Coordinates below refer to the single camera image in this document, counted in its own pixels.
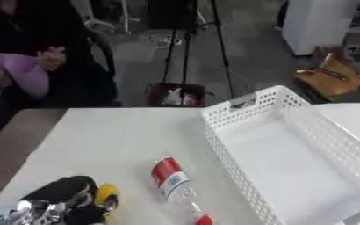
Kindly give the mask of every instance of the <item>tripod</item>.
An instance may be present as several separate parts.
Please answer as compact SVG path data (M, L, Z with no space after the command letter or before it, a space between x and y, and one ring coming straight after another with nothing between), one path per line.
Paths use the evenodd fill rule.
M219 43L220 43L221 58L223 61L224 70L227 75L227 83L229 86L230 95L231 95L231 98L234 98L234 87L232 85L232 79L231 79L231 75L230 75L230 71L229 71L229 61L227 59L227 51L225 49L223 35L222 35L222 31L221 31L221 21L220 21L220 16L219 16L219 13L217 10L216 0L210 0L210 4L212 6L212 13L213 13L213 22L204 23L202 25L197 24L198 0L184 0L184 1L185 1L185 3L183 5L181 5L180 7L178 7L178 15L177 15L177 19L176 19L174 28L172 30L169 52L168 52L168 56L165 60L165 70L164 70L162 82L163 83L167 82L171 58L173 55L173 48L175 46L175 39L176 39L178 30L179 30L179 26L180 26L181 22L183 21L184 14L186 14L187 9L189 9L189 10L191 10L191 25L188 25L186 22L187 25L186 25L185 32L184 32L185 49L184 49L182 86L184 87L187 84L188 61L189 61L189 56L190 56L190 46L191 46L192 35L195 35L197 33L199 27L205 28L208 25L215 25L215 27L217 29ZM184 99L183 89L181 91L181 98L182 98L182 102L183 102L183 99Z

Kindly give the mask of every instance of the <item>bottle label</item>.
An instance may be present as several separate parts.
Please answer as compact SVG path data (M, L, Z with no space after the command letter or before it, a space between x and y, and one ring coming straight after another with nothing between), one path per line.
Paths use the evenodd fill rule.
M152 176L163 195L170 193L184 182L190 181L180 165L172 157L161 160L152 170Z

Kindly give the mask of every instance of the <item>hand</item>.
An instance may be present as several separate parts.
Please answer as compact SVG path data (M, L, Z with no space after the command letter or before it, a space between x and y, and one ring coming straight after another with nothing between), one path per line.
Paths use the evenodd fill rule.
M0 69L0 87L6 88L12 86L12 81L5 69Z
M50 72L56 71L66 61L64 51L65 47L49 47L45 52L38 52L40 66Z

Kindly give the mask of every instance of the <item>white cabinet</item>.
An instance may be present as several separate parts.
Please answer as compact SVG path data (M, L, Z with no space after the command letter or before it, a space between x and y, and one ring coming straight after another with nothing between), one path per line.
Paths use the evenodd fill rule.
M291 0L283 36L295 55L317 46L340 45L356 14L354 0Z

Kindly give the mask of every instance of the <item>tripod leg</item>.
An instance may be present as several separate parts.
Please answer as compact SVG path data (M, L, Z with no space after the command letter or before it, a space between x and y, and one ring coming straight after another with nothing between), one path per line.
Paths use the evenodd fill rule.
M182 79L182 90L180 91L180 97L182 99L182 105L184 105L184 87L187 84L187 73L188 73L188 62L190 58L190 46L191 36L197 31L197 15L198 15L198 0L192 0L191 4L191 24L187 27L184 34L185 39L185 50L184 50L184 64L183 64L183 79Z
M213 12L213 16L214 16L214 24L216 26L217 34L219 36L220 50L221 50L221 54L222 54L222 61L224 62L225 72L227 74L227 83L229 85L229 91L230 91L230 94L231 94L231 98L234 98L234 87L232 85L231 74L229 72L229 61L227 59L227 51L225 49L224 38L222 36L221 21L220 21L220 16L219 16L219 13L218 13L218 10L217 10L216 0L210 0L210 3L212 5L212 12Z
M162 79L163 83L166 83L167 79L168 79L169 67L170 67L170 62L172 60L173 47L175 46L176 36L177 36L177 28L173 28L172 37L170 37L170 46L169 46L168 56L165 59L165 72L163 74L163 79Z

